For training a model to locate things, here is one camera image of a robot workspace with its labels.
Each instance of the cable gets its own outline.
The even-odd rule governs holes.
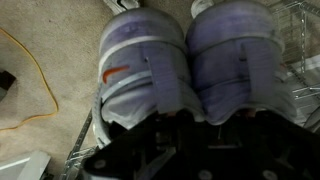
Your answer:
[[[55,111],[53,113],[50,113],[50,114],[43,114],[43,115],[34,115],[34,116],[31,116],[25,120],[23,120],[22,122],[20,122],[20,124],[18,124],[17,126],[14,126],[14,127],[10,127],[10,128],[4,128],[4,129],[0,129],[0,132],[2,131],[8,131],[8,130],[14,130],[14,129],[17,129],[21,126],[23,126],[24,124],[30,122],[30,121],[33,121],[35,119],[40,119],[40,118],[48,118],[48,117],[52,117],[52,116],[55,116],[58,112],[59,112],[59,106],[58,106],[58,103],[57,103],[57,100],[55,99],[53,93],[51,92],[49,86],[48,86],[48,83],[47,83],[47,80],[46,78],[44,77],[43,75],[43,72],[37,62],[37,60],[33,57],[33,55],[30,53],[30,51],[24,46],[22,45],[17,39],[15,39],[12,35],[10,35],[7,31],[5,31],[4,29],[0,28],[0,32],[2,34],[4,34],[9,40],[11,40],[12,42],[14,42],[17,46],[19,46],[29,57],[30,59],[32,60],[32,62],[34,63],[34,65],[37,67],[37,70],[41,76],[41,79],[42,79],[42,82],[45,86],[45,89],[46,91],[48,92],[48,94],[50,95],[51,99],[52,99],[52,102],[55,106]]]

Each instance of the beige carpet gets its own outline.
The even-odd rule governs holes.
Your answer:
[[[191,22],[191,3],[192,0],[145,1],[146,6],[173,15],[184,31]],[[42,150],[52,157],[49,172],[61,173],[91,107],[97,87],[99,37],[110,18],[112,13],[102,0],[0,1],[0,26],[33,53],[60,107],[55,117],[0,132],[0,161]],[[17,77],[0,103],[0,128],[53,111],[36,67],[3,35],[0,35],[0,68]],[[94,144],[90,129],[84,146]]]

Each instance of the white object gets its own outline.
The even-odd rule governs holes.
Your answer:
[[[114,15],[140,7],[138,0],[103,0],[103,2],[112,10]]]
[[[191,15],[194,18],[198,16],[198,14],[202,13],[209,7],[213,6],[214,2],[212,0],[195,0],[191,6]]]
[[[39,180],[50,156],[41,151],[20,155],[0,163],[0,179]]]

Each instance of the wire rack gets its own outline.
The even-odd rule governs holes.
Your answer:
[[[90,124],[92,122],[92,113],[88,114],[86,121],[83,124],[83,127],[80,131],[80,134],[75,142],[73,149],[71,150],[66,162],[65,167],[60,175],[60,180],[73,180],[78,176],[79,170],[82,169],[82,162],[92,156],[97,150],[97,146],[93,146],[86,149],[81,149],[84,139],[87,136]]]
[[[320,104],[320,8],[305,1],[288,1],[271,9],[286,45],[283,59],[294,79],[290,85],[298,112],[295,123],[303,126]]]

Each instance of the black machine part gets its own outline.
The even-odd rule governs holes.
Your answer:
[[[268,111],[222,126],[152,115],[84,164],[79,179],[320,179],[320,138]]]

